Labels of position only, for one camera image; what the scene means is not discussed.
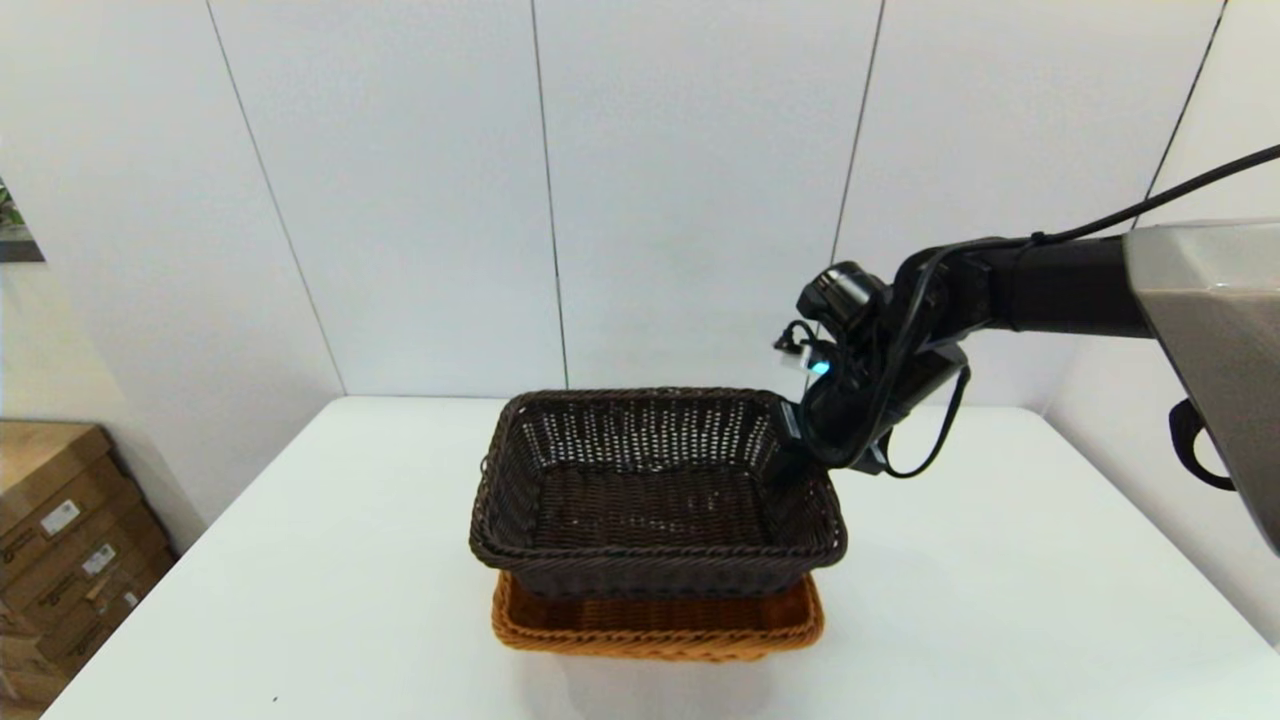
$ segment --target green plant picture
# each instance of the green plant picture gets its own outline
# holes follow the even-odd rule
[[[24,225],[22,213],[13,201],[9,188],[0,183],[0,225]]]

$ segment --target robotic arm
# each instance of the robotic arm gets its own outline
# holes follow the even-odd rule
[[[937,456],[970,370],[960,342],[984,329],[1157,340],[1187,389],[1170,429],[1183,465],[1239,491],[1280,553],[1280,220],[1155,227],[1082,240],[1203,184],[1280,156],[1280,146],[1211,170],[1082,228],[924,250],[892,284],[840,263],[813,279],[774,347],[826,370],[780,407],[791,438],[776,460],[911,477]],[[795,331],[804,338],[796,340]],[[915,470],[888,461],[892,428],[956,378],[938,443]],[[1230,478],[1197,460],[1207,430]]]

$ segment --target orange wicker basket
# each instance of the orange wicker basket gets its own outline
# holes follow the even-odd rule
[[[516,650],[727,662],[809,647],[822,637],[810,575],[781,594],[708,600],[540,598],[498,575],[493,632]]]

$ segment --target dark brown wicker basket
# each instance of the dark brown wicker basket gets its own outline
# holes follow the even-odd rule
[[[814,465],[765,483],[769,392],[547,391],[513,398],[484,465],[471,551],[541,597],[783,592],[845,555]]]

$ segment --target white table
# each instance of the white table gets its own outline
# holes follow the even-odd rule
[[[46,720],[1280,717],[1280,655],[1011,409],[961,413],[920,478],[837,474],[851,542],[817,574],[813,648],[719,666],[507,650],[466,542],[502,405],[330,405]],[[938,418],[895,436],[900,464]]]

